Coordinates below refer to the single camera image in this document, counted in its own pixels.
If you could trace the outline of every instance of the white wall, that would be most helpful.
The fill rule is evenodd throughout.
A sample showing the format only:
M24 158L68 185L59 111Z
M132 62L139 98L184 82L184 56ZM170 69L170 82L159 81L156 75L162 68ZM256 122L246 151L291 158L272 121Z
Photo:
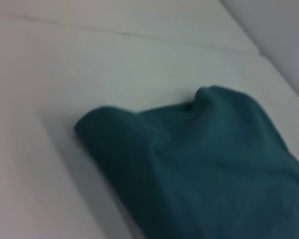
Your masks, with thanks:
M299 0L223 0L299 93Z

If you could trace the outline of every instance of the teal fabric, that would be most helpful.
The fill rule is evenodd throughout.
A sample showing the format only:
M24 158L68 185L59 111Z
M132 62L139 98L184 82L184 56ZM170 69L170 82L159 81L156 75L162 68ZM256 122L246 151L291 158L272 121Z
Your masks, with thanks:
M99 108L75 131L149 239L299 239L299 163L245 94Z

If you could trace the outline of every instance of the white surface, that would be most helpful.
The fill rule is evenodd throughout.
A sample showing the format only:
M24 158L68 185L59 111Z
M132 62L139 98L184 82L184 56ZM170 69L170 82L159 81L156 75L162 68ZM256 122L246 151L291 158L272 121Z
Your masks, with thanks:
M258 52L218 0L0 0L0 13Z
M299 0L224 0L299 92Z
M256 98L299 158L299 98L259 56L0 18L0 239L131 238L74 123L208 85Z

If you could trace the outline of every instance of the teal cloth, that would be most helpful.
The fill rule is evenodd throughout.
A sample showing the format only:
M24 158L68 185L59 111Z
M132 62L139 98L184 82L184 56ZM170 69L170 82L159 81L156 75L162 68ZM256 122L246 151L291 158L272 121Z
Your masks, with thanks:
M99 108L75 131L148 239L299 239L299 163L245 94Z

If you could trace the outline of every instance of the green towel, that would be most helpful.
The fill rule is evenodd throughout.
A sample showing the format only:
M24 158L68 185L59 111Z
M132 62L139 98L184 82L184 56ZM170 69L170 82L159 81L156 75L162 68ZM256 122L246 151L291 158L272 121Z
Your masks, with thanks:
M148 239L299 239L299 163L245 94L99 108L75 131Z

